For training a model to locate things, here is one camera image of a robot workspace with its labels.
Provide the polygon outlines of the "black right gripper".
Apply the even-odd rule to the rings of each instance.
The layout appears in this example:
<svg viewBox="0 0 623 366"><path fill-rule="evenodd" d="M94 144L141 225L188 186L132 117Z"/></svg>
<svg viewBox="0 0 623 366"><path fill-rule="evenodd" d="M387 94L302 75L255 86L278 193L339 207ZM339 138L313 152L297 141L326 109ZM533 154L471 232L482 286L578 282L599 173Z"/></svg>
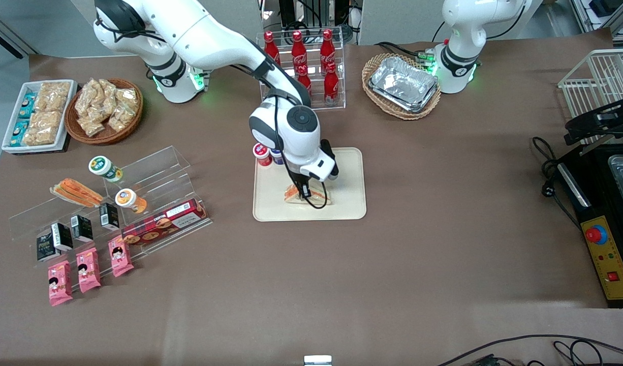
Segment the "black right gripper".
<svg viewBox="0 0 623 366"><path fill-rule="evenodd" d="M332 150L332 146L327 139L321 139L320 141L320 149L323 152L322 158L325 162L330 162L332 160L336 164L335 153ZM308 199L312 196L312 193L309 188L310 177L305 175L298 176L298 194L303 199Z"/></svg>

